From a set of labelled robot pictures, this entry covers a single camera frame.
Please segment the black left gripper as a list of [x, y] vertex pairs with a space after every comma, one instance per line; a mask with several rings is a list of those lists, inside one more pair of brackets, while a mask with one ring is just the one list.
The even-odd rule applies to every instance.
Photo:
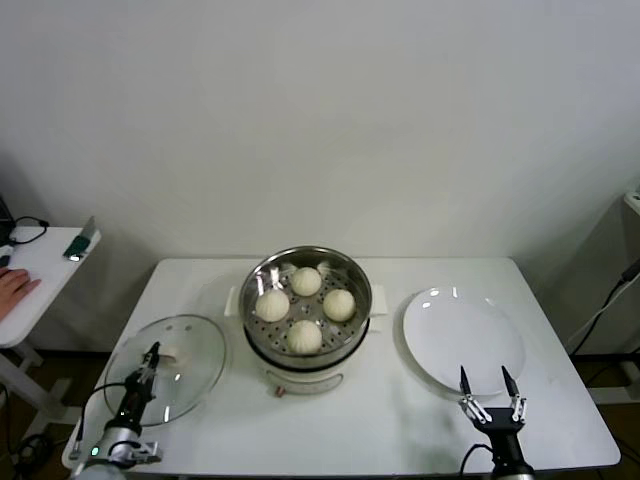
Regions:
[[153, 383], [160, 361], [160, 343], [155, 342], [145, 354], [140, 372], [130, 374], [125, 382], [125, 394], [118, 408], [118, 419], [125, 425], [139, 426], [146, 405], [153, 400]]

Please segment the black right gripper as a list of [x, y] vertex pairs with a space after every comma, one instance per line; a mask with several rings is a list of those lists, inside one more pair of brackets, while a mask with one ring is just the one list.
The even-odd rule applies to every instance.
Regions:
[[511, 410], [492, 407], [487, 411], [472, 394], [463, 366], [460, 366], [459, 405], [464, 414], [474, 422], [474, 427], [489, 438], [495, 464], [524, 464], [525, 459], [518, 440], [518, 433], [526, 421], [527, 399], [520, 394], [516, 380], [502, 365], [501, 371], [507, 393], [511, 399]]

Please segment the bare person hand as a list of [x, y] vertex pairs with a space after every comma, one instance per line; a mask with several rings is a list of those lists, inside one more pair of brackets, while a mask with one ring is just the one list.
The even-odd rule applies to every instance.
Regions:
[[24, 300], [41, 280], [32, 279], [25, 269], [2, 267], [0, 271], [0, 320], [4, 320]]

